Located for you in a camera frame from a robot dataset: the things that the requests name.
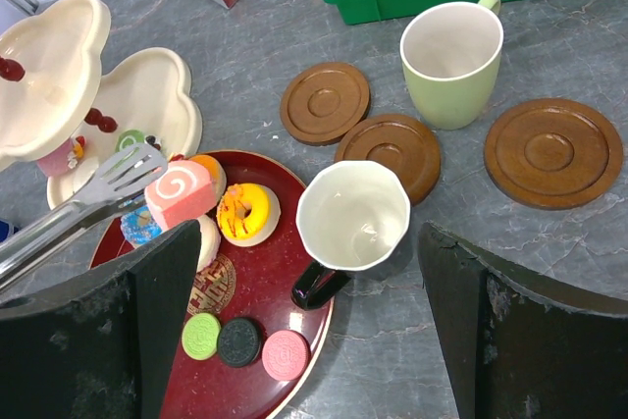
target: tong handle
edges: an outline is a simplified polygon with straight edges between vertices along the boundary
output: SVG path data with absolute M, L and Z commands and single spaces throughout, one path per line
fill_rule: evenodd
M 84 233 L 84 218 L 83 205 L 69 200 L 0 243 L 0 292 Z

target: cream colored plate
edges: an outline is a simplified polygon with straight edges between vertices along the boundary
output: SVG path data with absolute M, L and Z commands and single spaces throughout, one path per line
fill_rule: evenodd
M 170 154 L 194 154 L 200 143 L 200 111 L 189 98 L 191 74 L 181 57 L 165 48 L 149 48 L 124 60 L 102 78 L 93 107 L 118 123 L 105 133 L 83 122 L 76 135 L 86 139 L 85 155 L 60 177 L 48 179 L 48 205 L 54 208 L 70 198 L 116 149 L 127 130 L 153 134 Z
M 0 56 L 26 70 L 0 79 L 0 171 L 57 149 L 80 125 L 101 78 L 111 15 L 99 0 L 59 0 L 0 37 Z

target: tongs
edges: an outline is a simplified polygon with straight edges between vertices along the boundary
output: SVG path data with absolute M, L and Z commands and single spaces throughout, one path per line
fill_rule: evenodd
M 69 200 L 0 243 L 0 292 L 97 223 L 143 206 L 144 189 L 167 167 L 163 154 L 145 143 L 107 159 Z

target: gray table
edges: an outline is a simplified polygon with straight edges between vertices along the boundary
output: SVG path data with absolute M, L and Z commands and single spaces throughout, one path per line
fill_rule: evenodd
M 346 61 L 364 72 L 371 116 L 417 117 L 406 93 L 398 42 L 410 19 L 346 26 L 322 0 L 240 0 L 230 11 L 209 0 L 103 0 L 113 24 L 103 54 L 109 72 L 151 46 L 189 63 L 192 97 L 203 114 L 201 150 L 266 154 L 309 182 L 333 162 L 335 146 L 308 147 L 283 129 L 279 102 L 301 70 Z M 433 219 L 489 250 L 567 283 L 628 298 L 628 170 L 612 189 L 573 211 L 518 205 L 491 183 L 483 142 L 513 105 L 543 96 L 590 104 L 628 139 L 628 0 L 507 3 L 502 66 L 486 113 L 462 131 L 437 131 L 441 180 L 412 215 L 412 231 Z M 33 164 L 0 174 L 0 215 L 25 225 L 47 210 L 45 178 Z M 102 234 L 92 231 L 9 296 L 86 270 Z M 321 357 L 283 418 L 457 417 L 418 263 L 384 283 L 360 282 L 337 297 Z

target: round red plate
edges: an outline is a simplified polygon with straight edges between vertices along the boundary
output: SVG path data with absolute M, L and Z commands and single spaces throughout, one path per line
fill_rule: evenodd
M 305 185 L 281 164 L 259 154 L 208 154 L 225 168 L 228 184 L 260 183 L 274 191 L 282 218 L 271 237 L 255 247 L 235 247 L 223 240 L 218 259 L 196 274 L 185 320 L 197 312 L 209 312 L 224 325 L 235 316 L 247 316 L 260 324 L 264 339 L 283 329 L 297 331 L 310 345 L 311 360 L 299 379 L 277 382 L 264 371 L 261 355 L 252 365 L 234 369 L 224 365 L 218 355 L 192 360 L 180 341 L 160 419 L 274 417 L 305 382 L 323 346 L 333 311 L 333 303 L 302 311 L 290 299 L 292 285 L 310 262 L 295 224 L 296 205 Z M 100 241 L 91 267 L 131 250 L 120 231 L 120 219 L 116 219 Z

